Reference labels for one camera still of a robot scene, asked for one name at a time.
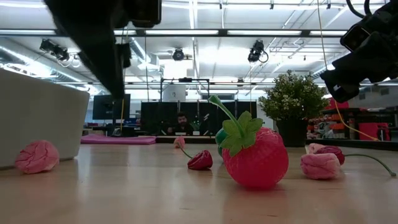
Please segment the pink toy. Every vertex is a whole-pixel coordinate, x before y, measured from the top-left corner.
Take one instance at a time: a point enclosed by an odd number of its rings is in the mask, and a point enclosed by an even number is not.
[[[336,155],[340,165],[344,164],[345,161],[345,156],[343,155],[343,152],[341,149],[337,146],[325,146],[321,149],[318,149],[315,154],[325,154],[325,153],[333,153]]]
[[[317,144],[317,143],[311,143],[308,147],[308,153],[309,154],[314,154],[317,152],[319,149],[325,147],[324,145]]]
[[[220,147],[231,177],[251,189],[274,187],[289,166],[282,137],[269,128],[263,128],[263,120],[252,118],[248,111],[236,120],[217,96],[211,96],[209,102],[220,107],[230,118],[223,121],[226,137]]]
[[[333,153],[306,154],[301,157],[301,169],[309,179],[334,179],[340,172],[340,162]]]
[[[22,150],[15,161],[17,169],[26,174],[50,171],[60,161],[57,148],[45,140],[34,141]]]
[[[249,188],[269,189],[287,172],[289,158],[281,136],[269,128],[256,133],[256,144],[231,157],[223,149],[224,164],[231,177]]]
[[[180,149],[180,147],[182,147],[182,149],[185,148],[185,140],[183,136],[179,136],[174,140],[174,148]]]

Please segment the wooden table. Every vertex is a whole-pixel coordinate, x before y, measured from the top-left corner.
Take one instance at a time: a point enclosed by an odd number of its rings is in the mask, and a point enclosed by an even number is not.
[[[289,170],[270,191],[249,191],[231,179],[215,144],[209,171],[187,169],[171,144],[82,145],[75,160],[52,172],[0,171],[0,223],[397,223],[398,180],[375,161],[348,157],[338,180],[306,179],[305,149],[289,149]],[[344,149],[382,159],[398,171],[398,153]]]

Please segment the cherry stem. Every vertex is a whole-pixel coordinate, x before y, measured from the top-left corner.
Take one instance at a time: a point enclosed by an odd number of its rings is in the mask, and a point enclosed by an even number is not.
[[[188,154],[184,151],[184,149],[182,148],[182,146],[180,145],[179,142],[177,142],[177,145],[179,146],[179,148],[181,149],[181,151],[182,151],[186,156],[188,156],[190,159],[192,159],[192,156],[188,155]]]
[[[383,162],[382,162],[380,159],[378,159],[378,158],[375,158],[375,157],[369,156],[369,155],[365,155],[365,154],[348,154],[348,155],[345,155],[345,157],[347,157],[347,156],[364,156],[364,157],[369,157],[369,158],[371,158],[371,159],[374,159],[375,161],[378,161],[384,168],[386,168],[386,170],[388,171],[388,173],[390,173],[391,177],[396,177],[396,176],[397,176],[396,173],[394,173],[393,171],[391,171],[390,168],[389,168],[387,165],[385,165],[385,163],[383,163]]]
[[[213,103],[216,106],[218,106],[221,110],[223,110],[228,115],[229,118],[231,118],[232,122],[238,128],[241,137],[244,138],[245,137],[245,133],[243,131],[243,128],[242,128],[241,124],[239,124],[239,122],[238,122],[238,120],[236,120],[235,116],[233,116],[232,113],[224,106],[224,104],[220,101],[220,99],[217,96],[212,95],[209,98],[209,102]]]

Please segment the person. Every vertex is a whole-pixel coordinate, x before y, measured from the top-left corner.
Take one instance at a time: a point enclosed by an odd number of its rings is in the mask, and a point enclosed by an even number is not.
[[[189,124],[187,115],[185,115],[184,112],[179,112],[177,114],[177,121],[178,125],[175,128],[168,128],[167,132],[169,134],[175,134],[175,133],[186,133],[186,135],[192,135],[193,134],[193,128]]]

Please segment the monitor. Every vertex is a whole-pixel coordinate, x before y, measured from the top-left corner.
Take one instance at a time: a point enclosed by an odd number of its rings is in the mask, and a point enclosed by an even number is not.
[[[94,96],[93,119],[121,119],[122,100],[116,100],[113,108],[112,95]],[[124,95],[123,119],[130,117],[130,94]]]

